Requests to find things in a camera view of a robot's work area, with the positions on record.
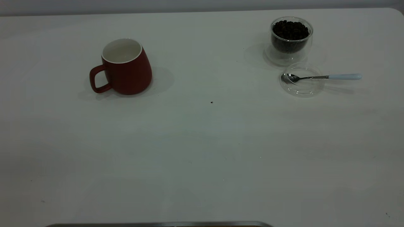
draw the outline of red mug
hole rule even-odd
[[[111,88],[124,95],[144,91],[152,81],[152,68],[142,45],[133,39],[117,39],[108,43],[102,53],[102,65],[90,71],[93,91],[103,93]],[[105,70],[108,84],[95,87],[95,75]]]

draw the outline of metal spoon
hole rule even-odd
[[[284,74],[288,76],[288,79],[296,83],[299,80],[304,80],[304,79],[330,79],[330,80],[360,80],[362,79],[362,74],[335,74],[335,75],[328,75],[328,76],[309,76],[309,77],[303,77],[300,78],[296,75],[293,74]]]

